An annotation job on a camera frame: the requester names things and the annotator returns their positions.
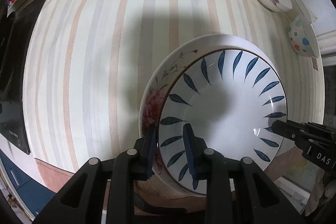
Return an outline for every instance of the silver screw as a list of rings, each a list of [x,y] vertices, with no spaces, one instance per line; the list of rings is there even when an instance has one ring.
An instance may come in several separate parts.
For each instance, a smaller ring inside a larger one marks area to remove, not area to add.
[[[211,148],[206,148],[206,149],[204,149],[204,153],[207,154],[207,155],[212,155],[215,152]]]
[[[128,149],[127,150],[127,154],[130,155],[130,156],[133,156],[137,153],[138,151],[134,148],[131,148],[131,149]]]
[[[253,160],[249,157],[244,157],[243,158],[243,163],[245,164],[251,164],[253,162]]]
[[[98,161],[97,158],[91,158],[91,159],[89,159],[89,164],[90,164],[90,165],[96,165],[98,162],[99,162],[99,161]]]

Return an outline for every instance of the table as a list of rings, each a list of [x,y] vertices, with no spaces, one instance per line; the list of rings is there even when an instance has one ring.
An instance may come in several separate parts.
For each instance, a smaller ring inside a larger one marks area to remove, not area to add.
[[[279,73],[288,118],[322,123],[322,61],[315,70],[310,58],[293,51],[289,22],[258,0],[47,0],[24,74],[24,118],[34,157],[76,172],[90,157],[106,160],[132,147],[154,70],[179,45],[209,33],[257,45]],[[283,141],[273,168],[292,147]]]

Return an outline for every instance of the white plate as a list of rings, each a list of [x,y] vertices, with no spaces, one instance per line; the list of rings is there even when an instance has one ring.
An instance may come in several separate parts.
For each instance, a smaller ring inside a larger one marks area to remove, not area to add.
[[[195,182],[182,138],[190,123],[195,136],[225,157],[248,156],[262,170],[273,160],[283,137],[272,123],[287,120],[285,92],[271,66],[252,52],[226,49],[201,57],[179,75],[164,99],[158,147],[171,177],[182,187],[206,194],[206,181]]]
[[[224,48],[240,48],[248,50],[262,57],[276,71],[271,60],[266,54],[251,42],[234,35],[229,34],[209,34],[197,37],[176,50],[174,50],[155,70],[150,78],[140,105],[139,111],[139,135],[145,136],[149,123],[156,122],[162,107],[163,98],[167,94],[167,90],[181,72],[183,67],[192,63],[200,56],[218,49]],[[154,173],[167,185],[181,193],[195,195],[180,187],[163,168],[161,158],[158,153],[155,154],[153,163]]]

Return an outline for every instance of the polka dot bowl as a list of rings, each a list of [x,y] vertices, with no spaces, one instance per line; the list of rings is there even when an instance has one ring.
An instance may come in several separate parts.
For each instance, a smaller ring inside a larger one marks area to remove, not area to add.
[[[319,45],[309,20],[299,14],[288,27],[288,37],[295,52],[302,56],[319,57]]]

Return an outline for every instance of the blue cabinet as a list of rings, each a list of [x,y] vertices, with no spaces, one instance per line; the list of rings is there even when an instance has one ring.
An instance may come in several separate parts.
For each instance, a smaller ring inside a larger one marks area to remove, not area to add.
[[[55,193],[17,167],[1,150],[0,158],[5,170],[22,201],[37,216]]]

